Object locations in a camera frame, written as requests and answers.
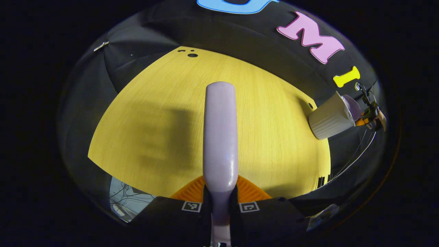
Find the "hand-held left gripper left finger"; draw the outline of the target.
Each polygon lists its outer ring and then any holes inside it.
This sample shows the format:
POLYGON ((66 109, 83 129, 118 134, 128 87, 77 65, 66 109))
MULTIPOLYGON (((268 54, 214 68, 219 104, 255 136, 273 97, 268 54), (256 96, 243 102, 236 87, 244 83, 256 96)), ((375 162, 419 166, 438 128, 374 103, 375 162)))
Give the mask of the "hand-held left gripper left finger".
POLYGON ((144 233, 152 247, 210 247, 212 210, 210 193, 200 176, 171 197, 156 196, 130 226, 144 233))

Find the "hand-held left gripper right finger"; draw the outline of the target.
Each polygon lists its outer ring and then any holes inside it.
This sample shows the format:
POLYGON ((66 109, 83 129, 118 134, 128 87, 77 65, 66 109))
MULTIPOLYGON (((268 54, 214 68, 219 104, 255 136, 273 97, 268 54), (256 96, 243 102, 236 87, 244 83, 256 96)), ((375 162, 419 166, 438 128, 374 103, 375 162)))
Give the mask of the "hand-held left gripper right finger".
POLYGON ((248 179, 238 176, 229 198, 232 247, 274 247, 305 234, 306 218, 285 197, 271 197, 248 179))

